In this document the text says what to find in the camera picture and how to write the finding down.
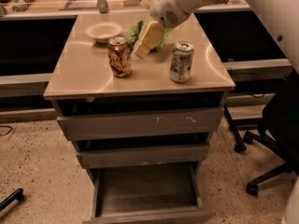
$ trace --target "beige floor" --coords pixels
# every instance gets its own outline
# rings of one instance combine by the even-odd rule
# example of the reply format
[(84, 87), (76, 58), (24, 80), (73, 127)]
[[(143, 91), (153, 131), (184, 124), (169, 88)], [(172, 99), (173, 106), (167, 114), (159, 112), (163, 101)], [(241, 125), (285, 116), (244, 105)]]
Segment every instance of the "beige floor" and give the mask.
[[(241, 113), (260, 111), (260, 107), (247, 108)], [(22, 203), (14, 202), (0, 213), (0, 223), (81, 224), (90, 219), (92, 182), (54, 117), (51, 110), (0, 115), (0, 123), (13, 128), (0, 136), (0, 201), (17, 188), (25, 194)], [(274, 178), (261, 185), (258, 197), (249, 196), (247, 182), (281, 160), (257, 143), (242, 154), (234, 152), (234, 145), (222, 119), (196, 177), (203, 206), (213, 213), (207, 224), (280, 223), (295, 175)]]

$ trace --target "can lid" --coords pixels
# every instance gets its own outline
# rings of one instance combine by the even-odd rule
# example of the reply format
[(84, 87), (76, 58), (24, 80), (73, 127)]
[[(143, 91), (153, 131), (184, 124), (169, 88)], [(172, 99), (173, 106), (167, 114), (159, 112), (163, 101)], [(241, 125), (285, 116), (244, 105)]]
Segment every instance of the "can lid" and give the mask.
[(176, 44), (176, 48), (180, 50), (189, 51), (189, 50), (193, 50), (193, 45), (186, 41), (180, 41)]
[(108, 43), (113, 46), (120, 46), (125, 44), (127, 41), (124, 36), (115, 36), (109, 39)]

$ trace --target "bowl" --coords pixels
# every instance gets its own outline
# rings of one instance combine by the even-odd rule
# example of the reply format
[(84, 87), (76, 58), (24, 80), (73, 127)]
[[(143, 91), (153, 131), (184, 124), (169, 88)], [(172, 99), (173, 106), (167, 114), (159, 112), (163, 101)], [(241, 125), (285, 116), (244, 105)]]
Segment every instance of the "bowl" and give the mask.
[(121, 33), (122, 27), (113, 21), (99, 21), (89, 25), (86, 33), (98, 43), (106, 44), (108, 40)]

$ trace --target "soda can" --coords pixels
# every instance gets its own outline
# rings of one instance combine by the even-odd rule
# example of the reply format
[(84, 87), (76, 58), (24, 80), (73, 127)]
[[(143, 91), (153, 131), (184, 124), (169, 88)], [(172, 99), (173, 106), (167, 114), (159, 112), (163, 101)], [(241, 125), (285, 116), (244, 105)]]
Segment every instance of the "soda can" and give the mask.
[(108, 57), (115, 77), (126, 77), (131, 74), (131, 50), (124, 36), (108, 40)]
[(170, 78), (176, 82), (184, 82), (190, 78), (193, 45), (186, 41), (177, 42), (172, 50)]

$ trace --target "drawer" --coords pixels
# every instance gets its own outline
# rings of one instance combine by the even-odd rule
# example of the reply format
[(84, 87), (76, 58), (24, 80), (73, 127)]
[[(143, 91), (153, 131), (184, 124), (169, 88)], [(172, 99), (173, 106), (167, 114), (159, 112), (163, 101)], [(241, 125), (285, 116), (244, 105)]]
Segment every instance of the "drawer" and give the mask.
[(209, 150), (201, 133), (108, 139), (78, 146), (77, 158), (84, 169), (202, 161)]
[(214, 132), (223, 108), (176, 109), (59, 117), (68, 141)]
[(192, 224), (207, 221), (187, 163), (98, 169), (93, 216), (84, 224)]

